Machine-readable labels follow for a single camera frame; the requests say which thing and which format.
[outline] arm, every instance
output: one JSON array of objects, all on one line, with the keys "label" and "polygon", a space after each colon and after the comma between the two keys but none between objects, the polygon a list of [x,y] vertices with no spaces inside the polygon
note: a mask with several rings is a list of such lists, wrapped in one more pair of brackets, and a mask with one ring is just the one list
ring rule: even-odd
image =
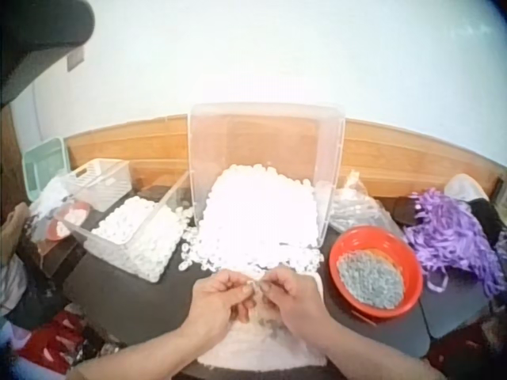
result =
[{"label": "arm", "polygon": [[70,380],[163,379],[173,376],[200,354],[200,337],[177,329],[143,344],[125,348],[78,366]]},{"label": "arm", "polygon": [[391,347],[361,336],[335,320],[322,325],[318,347],[350,380],[440,380],[444,376]]},{"label": "arm", "polygon": [[265,275],[261,289],[278,307],[288,329],[319,348],[350,380],[444,378],[422,361],[339,325],[327,312],[310,276],[278,267]]},{"label": "arm", "polygon": [[25,203],[19,203],[14,211],[9,214],[7,221],[2,226],[2,251],[0,252],[0,264],[7,265],[16,250],[23,225],[29,216],[29,209]]},{"label": "arm", "polygon": [[221,271],[196,281],[189,315],[177,330],[93,359],[69,373],[69,380],[161,380],[169,378],[219,343],[231,318],[248,321],[254,289],[248,277]]}]

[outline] plastic bag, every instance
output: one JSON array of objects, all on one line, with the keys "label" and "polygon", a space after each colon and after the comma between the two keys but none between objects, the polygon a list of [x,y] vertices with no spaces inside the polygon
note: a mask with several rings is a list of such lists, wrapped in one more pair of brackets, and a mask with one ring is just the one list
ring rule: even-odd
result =
[{"label": "plastic bag", "polygon": [[391,215],[368,195],[356,170],[350,172],[345,186],[334,192],[330,225],[339,233],[355,226],[377,226],[403,238],[403,232]]}]

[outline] black object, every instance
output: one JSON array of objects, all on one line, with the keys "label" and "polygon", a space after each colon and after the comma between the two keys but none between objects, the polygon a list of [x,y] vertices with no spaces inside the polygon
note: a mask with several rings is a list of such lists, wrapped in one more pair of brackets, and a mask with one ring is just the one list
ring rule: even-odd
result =
[{"label": "black object", "polygon": [[390,211],[393,219],[401,226],[415,226],[415,200],[406,196],[396,199],[393,210]]},{"label": "black object", "polygon": [[483,198],[474,199],[470,202],[471,212],[474,217],[481,223],[482,230],[494,249],[494,246],[498,242],[498,235],[502,229],[505,228],[504,223],[501,221],[497,210],[494,206]]},{"label": "black object", "polygon": [[2,0],[2,108],[57,60],[83,45],[95,26],[84,0]]}]

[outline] red plastic bowl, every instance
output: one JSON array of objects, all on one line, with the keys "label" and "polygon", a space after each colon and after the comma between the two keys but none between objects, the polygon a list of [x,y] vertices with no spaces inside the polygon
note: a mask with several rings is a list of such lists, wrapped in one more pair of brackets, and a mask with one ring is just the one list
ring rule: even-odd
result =
[{"label": "red plastic bowl", "polygon": [[[341,281],[338,260],[346,253],[359,249],[371,250],[373,254],[389,260],[402,273],[405,294],[394,309],[378,309],[361,303]],[[330,272],[343,297],[361,313],[376,318],[393,318],[406,313],[414,307],[422,292],[422,270],[414,251],[404,241],[379,227],[358,226],[342,234],[331,249]]]},{"label": "red plastic bowl", "polygon": [[[88,218],[88,214],[90,213],[90,205],[86,202],[81,202],[81,201],[78,201],[76,203],[71,203],[69,205],[62,207],[62,209],[56,213],[56,216],[63,219],[63,218],[65,218],[65,215],[67,215],[69,213],[70,210],[85,210],[86,217],[83,220],[83,222],[85,222],[86,218]],[[58,220],[56,220],[56,218],[53,218],[49,222],[48,229],[46,230],[46,238],[48,240],[59,241],[59,240],[66,238],[67,236],[69,236],[71,234],[71,232],[69,231],[68,234],[63,235],[63,236],[59,236],[56,233],[56,225],[57,224],[58,224]]]}]

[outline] clear plastic basket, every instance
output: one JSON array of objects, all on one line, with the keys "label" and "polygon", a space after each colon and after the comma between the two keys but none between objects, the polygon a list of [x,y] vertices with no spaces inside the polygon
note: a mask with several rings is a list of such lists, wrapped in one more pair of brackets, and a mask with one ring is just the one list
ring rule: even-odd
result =
[{"label": "clear plastic basket", "polygon": [[225,169],[232,164],[262,164],[286,177],[311,181],[318,208],[318,246],[322,245],[344,133],[345,116],[335,108],[261,103],[195,106],[189,116],[189,168],[196,223]]},{"label": "clear plastic basket", "polygon": [[[146,248],[143,236],[153,227],[151,223],[154,222],[163,207],[167,206],[175,211],[178,207],[188,208],[191,206],[188,166],[186,161],[179,160],[139,160],[127,162],[126,166],[121,167],[122,170],[126,169],[129,172],[132,180],[131,190],[120,197],[108,210],[103,212],[92,206],[90,214],[81,226],[66,221],[58,212],[55,217],[94,256],[142,279],[156,282],[169,263],[171,255],[164,257],[163,261],[157,263],[156,273],[146,273],[138,265],[138,261],[132,259],[132,255],[128,253],[142,252]],[[101,179],[95,178],[93,182],[97,188],[101,188],[102,182],[107,182],[109,178],[110,176],[106,174]],[[78,195],[79,193],[72,196],[63,207],[68,207],[71,203],[81,200]],[[100,221],[133,196],[154,201],[156,205],[144,220],[139,221],[139,226],[122,244],[115,244],[92,232]],[[150,260],[149,253],[145,255],[145,259]]]},{"label": "clear plastic basket", "polygon": [[76,199],[102,212],[132,190],[128,161],[108,158],[88,161],[68,173],[64,184]]}]

